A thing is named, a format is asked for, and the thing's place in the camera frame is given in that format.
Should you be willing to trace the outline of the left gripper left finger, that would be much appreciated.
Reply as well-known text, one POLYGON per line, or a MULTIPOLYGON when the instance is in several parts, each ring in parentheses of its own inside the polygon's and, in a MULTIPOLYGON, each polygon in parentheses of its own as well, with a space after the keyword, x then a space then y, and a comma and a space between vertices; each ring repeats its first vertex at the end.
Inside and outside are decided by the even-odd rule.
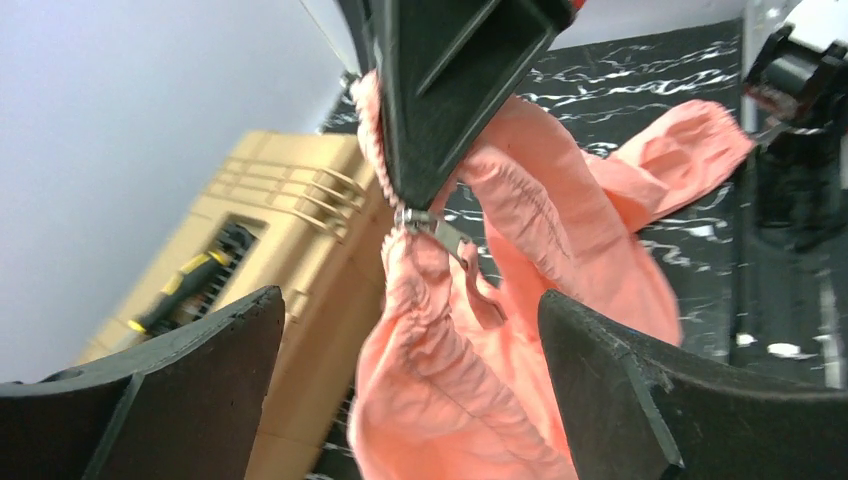
POLYGON ((5 479, 241 479, 283 331, 263 287, 192 324, 1 387, 5 479))

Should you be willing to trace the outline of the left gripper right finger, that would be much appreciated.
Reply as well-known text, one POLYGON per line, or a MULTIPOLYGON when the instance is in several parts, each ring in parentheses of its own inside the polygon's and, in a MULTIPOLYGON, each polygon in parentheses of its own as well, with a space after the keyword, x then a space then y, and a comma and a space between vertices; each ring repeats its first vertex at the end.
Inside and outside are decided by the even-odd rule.
POLYGON ((538 329, 582 479, 847 475, 844 391, 699 357, 556 290, 538 329))

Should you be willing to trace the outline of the pink jacket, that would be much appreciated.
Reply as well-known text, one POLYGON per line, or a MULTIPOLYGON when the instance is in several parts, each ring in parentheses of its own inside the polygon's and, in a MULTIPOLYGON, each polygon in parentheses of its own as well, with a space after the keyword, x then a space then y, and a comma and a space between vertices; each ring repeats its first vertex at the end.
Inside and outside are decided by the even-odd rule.
POLYGON ((637 232, 723 183, 751 140, 721 104, 671 108, 608 158, 508 99, 456 172, 483 213, 489 284, 438 242, 385 238, 384 313, 348 442, 366 479, 573 479, 537 312, 549 289, 672 345, 676 297, 637 232))

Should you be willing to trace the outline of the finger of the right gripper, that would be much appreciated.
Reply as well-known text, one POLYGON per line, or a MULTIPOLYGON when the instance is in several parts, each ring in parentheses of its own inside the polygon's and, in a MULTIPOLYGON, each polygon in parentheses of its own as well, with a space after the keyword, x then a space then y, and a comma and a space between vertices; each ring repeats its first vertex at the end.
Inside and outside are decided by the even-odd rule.
POLYGON ((369 0, 336 0, 355 52, 355 72, 359 77, 376 67, 375 37, 372 25, 372 2, 369 0))
POLYGON ((385 161, 406 206, 430 208, 532 63, 576 16, 569 0, 372 3, 385 161))

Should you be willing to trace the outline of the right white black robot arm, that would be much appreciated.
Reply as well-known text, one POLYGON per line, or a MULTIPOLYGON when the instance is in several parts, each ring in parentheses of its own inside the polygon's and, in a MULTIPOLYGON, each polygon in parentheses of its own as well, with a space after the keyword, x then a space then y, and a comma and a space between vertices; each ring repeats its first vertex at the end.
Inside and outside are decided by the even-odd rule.
MULTIPOLYGON (((360 72, 376 79, 377 144, 398 219, 458 247, 430 209, 475 138, 578 1, 343 1, 360 72)), ((802 1, 767 38, 744 82, 773 118, 760 136, 819 137, 838 159, 847 129, 847 5, 802 1)))

